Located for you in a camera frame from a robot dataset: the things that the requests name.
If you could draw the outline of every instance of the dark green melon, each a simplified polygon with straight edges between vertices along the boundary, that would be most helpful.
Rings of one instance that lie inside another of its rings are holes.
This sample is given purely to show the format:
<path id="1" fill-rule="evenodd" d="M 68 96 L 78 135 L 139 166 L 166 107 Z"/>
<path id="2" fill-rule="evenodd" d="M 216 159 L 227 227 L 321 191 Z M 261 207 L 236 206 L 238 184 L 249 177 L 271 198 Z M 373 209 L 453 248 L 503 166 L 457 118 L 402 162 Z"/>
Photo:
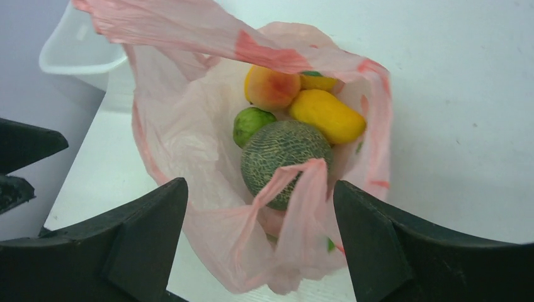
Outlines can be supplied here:
<path id="1" fill-rule="evenodd" d="M 329 170 L 332 166 L 332 148 L 321 132 L 301 121 L 276 121 L 258 130 L 243 147 L 241 175 L 255 196 L 271 180 L 277 168 L 303 164 L 309 159 L 324 159 Z M 287 210 L 299 176 L 267 206 Z"/>

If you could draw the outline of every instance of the table surface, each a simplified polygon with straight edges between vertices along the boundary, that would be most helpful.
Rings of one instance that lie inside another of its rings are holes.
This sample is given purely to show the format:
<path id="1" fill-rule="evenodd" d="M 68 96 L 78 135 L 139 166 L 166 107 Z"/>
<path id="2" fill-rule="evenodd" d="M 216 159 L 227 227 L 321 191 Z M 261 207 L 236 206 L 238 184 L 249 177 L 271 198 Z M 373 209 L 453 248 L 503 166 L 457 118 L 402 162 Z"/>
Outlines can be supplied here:
<path id="1" fill-rule="evenodd" d="M 389 203 L 472 235 L 534 241 L 534 1 L 219 2 L 253 27 L 315 25 L 391 71 Z M 156 188 L 132 137 L 134 83 L 127 65 L 110 74 L 109 86 L 45 223 L 51 230 Z M 306 281 L 284 297 L 265 287 L 231 295 L 185 236 L 168 289 L 191 302 L 355 300 L 347 271 Z"/>

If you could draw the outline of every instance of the melon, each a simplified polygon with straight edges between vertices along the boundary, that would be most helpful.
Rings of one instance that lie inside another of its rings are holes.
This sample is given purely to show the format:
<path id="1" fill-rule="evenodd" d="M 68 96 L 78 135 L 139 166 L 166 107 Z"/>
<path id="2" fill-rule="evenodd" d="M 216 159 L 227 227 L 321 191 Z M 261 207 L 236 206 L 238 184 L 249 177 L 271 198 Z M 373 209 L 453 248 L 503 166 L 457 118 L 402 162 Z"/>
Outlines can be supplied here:
<path id="1" fill-rule="evenodd" d="M 252 195 L 271 180 L 279 167 L 303 164 L 309 159 L 324 159 L 330 171 L 332 148 L 315 127 L 301 121 L 276 121 L 262 127 L 243 147 L 241 175 Z M 268 207 L 287 210 L 298 175 Z"/>

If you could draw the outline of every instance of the pink plastic bag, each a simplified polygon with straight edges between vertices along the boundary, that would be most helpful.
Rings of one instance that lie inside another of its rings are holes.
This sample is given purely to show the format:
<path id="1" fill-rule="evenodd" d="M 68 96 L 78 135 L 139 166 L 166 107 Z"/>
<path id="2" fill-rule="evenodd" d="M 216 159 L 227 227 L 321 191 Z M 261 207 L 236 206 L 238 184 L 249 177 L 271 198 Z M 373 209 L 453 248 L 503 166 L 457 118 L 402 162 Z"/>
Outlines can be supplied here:
<path id="1" fill-rule="evenodd" d="M 254 30 L 211 0 L 72 2 L 92 15 L 97 32 L 123 44 L 137 86 L 133 134 L 147 171 L 160 185 L 187 180 L 183 231 L 229 291 L 268 284 L 285 294 L 303 278 L 321 279 L 346 265 L 328 186 L 336 179 L 327 181 L 325 162 L 278 169 L 254 198 L 241 178 L 232 122 L 249 106 L 243 81 L 250 64 L 342 80 L 338 98 L 368 127 L 363 139 L 334 148 L 334 175 L 384 200 L 392 121 L 387 70 L 339 49 L 313 26 Z M 285 216 L 265 208 L 299 171 Z M 278 235 L 276 245 L 266 232 Z M 328 251 L 328 238 L 338 249 Z"/>

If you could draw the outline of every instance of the orange peach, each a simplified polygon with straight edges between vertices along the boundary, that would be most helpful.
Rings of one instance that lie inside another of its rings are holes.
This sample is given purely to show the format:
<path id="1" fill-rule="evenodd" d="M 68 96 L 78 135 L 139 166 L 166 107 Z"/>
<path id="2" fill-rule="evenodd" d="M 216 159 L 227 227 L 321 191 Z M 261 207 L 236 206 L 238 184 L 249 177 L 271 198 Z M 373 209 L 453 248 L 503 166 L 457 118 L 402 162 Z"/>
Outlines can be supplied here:
<path id="1" fill-rule="evenodd" d="M 245 78 L 245 98 L 264 111 L 287 108 L 300 92 L 300 76 L 252 66 Z"/>

